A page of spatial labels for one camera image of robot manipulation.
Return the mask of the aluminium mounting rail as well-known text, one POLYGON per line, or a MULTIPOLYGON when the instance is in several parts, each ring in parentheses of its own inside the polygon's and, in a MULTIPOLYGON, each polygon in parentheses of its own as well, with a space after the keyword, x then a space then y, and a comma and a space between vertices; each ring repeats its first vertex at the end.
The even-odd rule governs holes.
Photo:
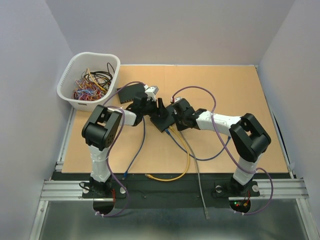
MULTIPOLYGON (((308 199, 309 193, 302 178, 273 179, 272 199, 308 199)), ((258 179, 257 186, 260 196, 251 197, 252 200, 267 200, 271 195, 270 181, 258 179)), ((45 181, 42 186, 41 201, 84 201, 83 190, 79 182, 73 181, 45 181)))

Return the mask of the white plastic basket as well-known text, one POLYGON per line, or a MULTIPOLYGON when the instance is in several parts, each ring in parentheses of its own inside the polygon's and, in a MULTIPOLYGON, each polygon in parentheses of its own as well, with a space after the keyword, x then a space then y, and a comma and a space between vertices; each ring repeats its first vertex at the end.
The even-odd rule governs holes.
POLYGON ((56 91, 58 96, 69 102, 71 106, 78 111, 92 112, 97 105, 110 103, 118 88, 118 75, 120 71, 121 61, 113 54, 81 52, 76 54, 65 68, 56 91), (76 79, 89 69, 93 72, 110 70, 112 80, 109 90, 102 98, 94 101, 76 100, 73 98, 73 91, 76 88, 76 79))

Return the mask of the black network switch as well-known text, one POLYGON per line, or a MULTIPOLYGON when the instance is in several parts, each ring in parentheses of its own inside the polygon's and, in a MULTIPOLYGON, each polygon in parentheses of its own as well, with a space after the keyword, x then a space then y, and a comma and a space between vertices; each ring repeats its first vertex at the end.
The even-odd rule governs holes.
POLYGON ((162 133, 165 129, 168 129, 169 126, 172 126, 175 123, 173 117, 174 111, 175 109, 170 104, 166 108, 162 108, 158 115, 152 116, 150 121, 162 133))
POLYGON ((132 102, 135 97, 145 97, 145 86, 143 83, 134 83, 117 89, 117 96, 121 104, 132 102))

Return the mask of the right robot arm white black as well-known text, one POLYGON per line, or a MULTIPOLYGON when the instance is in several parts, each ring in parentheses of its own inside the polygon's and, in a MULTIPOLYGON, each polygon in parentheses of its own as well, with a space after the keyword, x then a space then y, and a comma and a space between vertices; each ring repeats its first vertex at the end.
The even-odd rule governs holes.
POLYGON ((230 137, 239 155, 236 161, 231 152, 227 154, 236 164, 236 170, 230 180, 231 192, 242 195, 248 190, 248 185, 256 173, 261 156, 271 144, 271 138, 256 117, 251 113, 243 116, 227 116, 212 113, 209 110, 194 108, 185 98, 179 98, 172 103, 172 114, 179 131, 185 129, 208 130, 230 137))

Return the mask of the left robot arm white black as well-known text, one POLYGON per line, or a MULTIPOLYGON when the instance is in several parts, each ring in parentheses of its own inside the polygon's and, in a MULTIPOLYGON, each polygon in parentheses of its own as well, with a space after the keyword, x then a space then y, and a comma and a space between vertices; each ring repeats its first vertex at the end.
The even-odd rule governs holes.
POLYGON ((164 105, 162 98, 153 99, 142 92, 137 93, 125 109, 97 105, 81 131, 92 161, 89 182, 79 184, 82 197, 107 198, 115 192, 108 157, 125 125, 135 127, 145 116, 155 120, 156 124, 162 124, 169 115, 169 108, 164 105))

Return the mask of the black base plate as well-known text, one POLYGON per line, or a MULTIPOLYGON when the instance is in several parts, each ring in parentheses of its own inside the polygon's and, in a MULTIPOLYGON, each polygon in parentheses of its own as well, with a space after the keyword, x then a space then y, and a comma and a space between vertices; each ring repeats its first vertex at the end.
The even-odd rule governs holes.
POLYGON ((143 174, 129 174, 124 180, 111 179, 114 193, 105 198, 85 198, 93 201, 95 211, 109 214, 112 209, 178 209, 234 208, 248 212, 251 197, 260 196, 258 183, 252 180, 248 188, 236 193, 231 189, 230 173, 189 173, 168 182, 156 181, 143 174))

